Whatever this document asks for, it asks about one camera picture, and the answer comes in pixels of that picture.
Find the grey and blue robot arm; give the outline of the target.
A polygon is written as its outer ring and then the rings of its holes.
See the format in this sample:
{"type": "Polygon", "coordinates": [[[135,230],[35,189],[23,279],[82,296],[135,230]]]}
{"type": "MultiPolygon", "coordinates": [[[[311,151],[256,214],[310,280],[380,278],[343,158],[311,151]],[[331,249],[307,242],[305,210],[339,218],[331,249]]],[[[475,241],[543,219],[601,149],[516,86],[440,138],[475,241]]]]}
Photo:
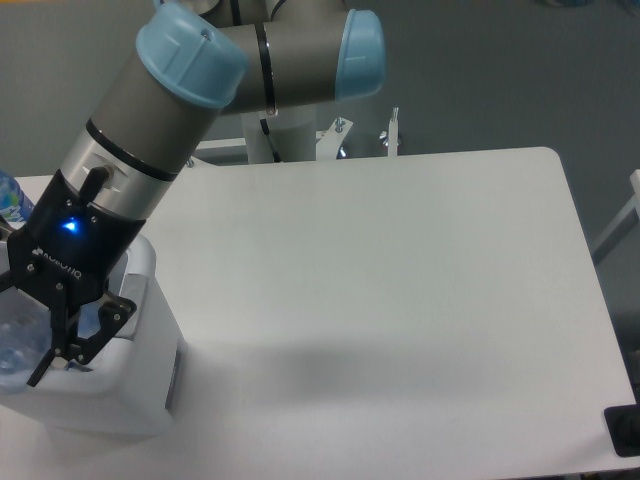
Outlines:
{"type": "Polygon", "coordinates": [[[26,222],[4,224],[1,388],[89,364],[134,316],[109,277],[217,116],[377,93],[381,22],[342,1],[160,1],[26,222]]]}

